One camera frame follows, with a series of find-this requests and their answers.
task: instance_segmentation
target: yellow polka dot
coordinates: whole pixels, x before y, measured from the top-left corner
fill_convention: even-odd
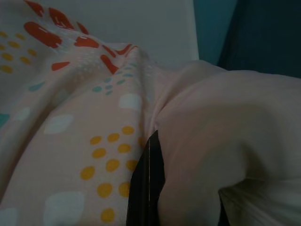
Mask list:
[[[112,133],[108,136],[109,142],[115,142],[119,139],[120,135],[118,133]]]
[[[95,136],[95,137],[91,138],[90,144],[96,145],[96,144],[98,144],[99,142],[101,142],[101,140],[102,140],[102,137],[101,137],[101,136]]]
[[[24,56],[20,57],[20,60],[21,60],[24,64],[27,64],[27,65],[30,65],[30,64],[31,64],[30,60],[29,60],[28,58],[24,57]]]
[[[137,161],[136,160],[129,160],[126,163],[126,166],[129,170],[134,171],[137,165]]]
[[[107,161],[105,168],[107,169],[108,172],[113,172],[118,168],[119,165],[120,163],[117,159],[111,159]]]
[[[98,186],[97,193],[100,197],[106,198],[111,194],[112,190],[113,190],[113,187],[111,184],[103,183]]]
[[[144,141],[142,137],[138,138],[138,144],[141,148],[144,148]]]
[[[12,73],[13,72],[13,69],[10,67],[10,66],[7,66],[7,65],[2,65],[0,67],[0,69],[6,73]]]
[[[2,31],[0,31],[0,36],[2,36],[2,37],[4,37],[4,38],[7,38],[7,37],[8,37],[8,35],[7,35],[5,32],[2,32]]]
[[[115,218],[115,213],[112,208],[108,208],[108,209],[104,210],[100,215],[100,219],[104,223],[110,223],[114,220],[114,218]]]
[[[8,44],[13,48],[20,48],[20,45],[14,41],[9,41]]]
[[[128,194],[130,193],[130,183],[124,182],[119,185],[119,193],[123,197],[128,197]]]
[[[36,56],[37,55],[37,52],[36,51],[34,51],[33,49],[29,49],[29,50],[27,50],[27,52],[30,54],[30,55],[32,55],[32,56]]]
[[[25,37],[23,35],[21,35],[21,34],[16,34],[16,37],[19,38],[19,39],[21,39],[21,40],[25,40]]]
[[[118,151],[120,153],[127,153],[127,152],[130,152],[131,151],[131,145],[128,145],[128,144],[121,144],[119,145],[118,147]]]
[[[88,166],[88,167],[85,167],[81,173],[80,173],[80,177],[83,179],[83,180],[89,180],[93,177],[95,173],[95,168],[94,166]]]
[[[124,135],[131,135],[131,134],[134,133],[134,131],[135,131],[134,128],[131,127],[131,126],[125,126],[125,127],[122,128],[122,133]]]
[[[104,157],[106,154],[106,150],[104,148],[97,148],[93,151],[92,157],[95,159],[99,159],[101,157]]]
[[[2,53],[2,57],[6,60],[13,60],[13,56],[10,55],[9,53]]]

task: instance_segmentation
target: light pink cloth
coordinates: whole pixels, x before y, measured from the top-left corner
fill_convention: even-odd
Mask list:
[[[162,225],[301,225],[301,81],[199,61],[162,69],[63,13],[2,1],[0,226],[124,225],[158,130]]]

